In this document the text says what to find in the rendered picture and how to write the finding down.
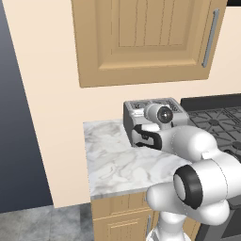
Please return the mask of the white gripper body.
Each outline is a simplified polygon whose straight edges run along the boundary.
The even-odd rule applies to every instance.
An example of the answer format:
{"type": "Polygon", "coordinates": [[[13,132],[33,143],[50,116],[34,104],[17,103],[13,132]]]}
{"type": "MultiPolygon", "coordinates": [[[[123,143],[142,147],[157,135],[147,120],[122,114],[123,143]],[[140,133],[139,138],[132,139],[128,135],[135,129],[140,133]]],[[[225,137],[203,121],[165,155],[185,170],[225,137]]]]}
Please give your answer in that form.
{"type": "Polygon", "coordinates": [[[137,124],[133,128],[132,140],[138,147],[146,146],[151,149],[157,148],[155,133],[143,130],[141,124],[137,124]]]}

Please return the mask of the grey toaster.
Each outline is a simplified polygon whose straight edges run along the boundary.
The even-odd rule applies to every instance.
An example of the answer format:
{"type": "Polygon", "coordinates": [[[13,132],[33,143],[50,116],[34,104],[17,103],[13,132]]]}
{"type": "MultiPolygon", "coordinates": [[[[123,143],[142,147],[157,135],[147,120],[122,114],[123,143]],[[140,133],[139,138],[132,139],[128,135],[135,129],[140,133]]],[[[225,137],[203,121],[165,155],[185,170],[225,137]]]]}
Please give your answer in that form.
{"type": "Polygon", "coordinates": [[[123,103],[123,127],[132,147],[132,130],[137,124],[142,129],[155,133],[157,148],[161,150],[161,132],[177,126],[188,125],[189,116],[173,98],[126,101],[123,103]]]}

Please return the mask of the light wood drawer front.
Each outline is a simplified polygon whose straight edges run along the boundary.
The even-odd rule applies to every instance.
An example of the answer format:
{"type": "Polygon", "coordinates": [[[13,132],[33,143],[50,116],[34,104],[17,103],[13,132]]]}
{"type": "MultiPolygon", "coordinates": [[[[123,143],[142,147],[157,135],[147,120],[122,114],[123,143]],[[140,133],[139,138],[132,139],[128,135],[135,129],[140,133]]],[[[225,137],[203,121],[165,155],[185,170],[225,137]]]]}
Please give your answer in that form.
{"type": "Polygon", "coordinates": [[[148,208],[145,192],[126,194],[112,198],[93,200],[91,202],[92,217],[94,219],[111,217],[135,210],[148,208]]]}

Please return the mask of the black stove with hob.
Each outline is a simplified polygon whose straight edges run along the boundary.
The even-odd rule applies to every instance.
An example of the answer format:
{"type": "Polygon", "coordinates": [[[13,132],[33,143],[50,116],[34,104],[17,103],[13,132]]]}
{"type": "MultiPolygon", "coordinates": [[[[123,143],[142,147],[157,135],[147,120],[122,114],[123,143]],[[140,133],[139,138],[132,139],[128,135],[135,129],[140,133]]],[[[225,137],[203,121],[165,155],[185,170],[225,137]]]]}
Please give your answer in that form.
{"type": "MultiPolygon", "coordinates": [[[[183,98],[190,124],[211,133],[218,147],[241,162],[241,94],[183,98]]],[[[241,241],[241,195],[228,200],[230,215],[219,226],[192,222],[192,241],[241,241]]]]}

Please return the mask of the light wood base cupboard door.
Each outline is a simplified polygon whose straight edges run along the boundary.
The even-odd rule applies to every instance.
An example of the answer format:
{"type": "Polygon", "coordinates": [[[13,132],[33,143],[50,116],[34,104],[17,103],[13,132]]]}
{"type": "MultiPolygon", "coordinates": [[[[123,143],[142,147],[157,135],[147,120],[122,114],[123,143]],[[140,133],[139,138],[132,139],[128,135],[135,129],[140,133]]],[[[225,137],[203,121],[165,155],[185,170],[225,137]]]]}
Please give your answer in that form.
{"type": "Polygon", "coordinates": [[[151,209],[94,219],[94,241],[146,241],[148,215],[152,217],[151,231],[159,217],[151,209]]]}

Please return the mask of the light wood wall cupboard door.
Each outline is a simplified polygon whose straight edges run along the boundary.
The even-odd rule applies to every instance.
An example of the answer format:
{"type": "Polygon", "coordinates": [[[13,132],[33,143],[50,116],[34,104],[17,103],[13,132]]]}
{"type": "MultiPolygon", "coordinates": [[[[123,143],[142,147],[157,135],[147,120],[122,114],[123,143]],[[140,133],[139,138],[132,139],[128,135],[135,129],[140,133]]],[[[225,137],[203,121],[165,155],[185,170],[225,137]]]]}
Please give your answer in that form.
{"type": "Polygon", "coordinates": [[[82,88],[209,77],[228,0],[72,0],[82,88]],[[217,28],[202,67],[213,21],[217,28]]]}

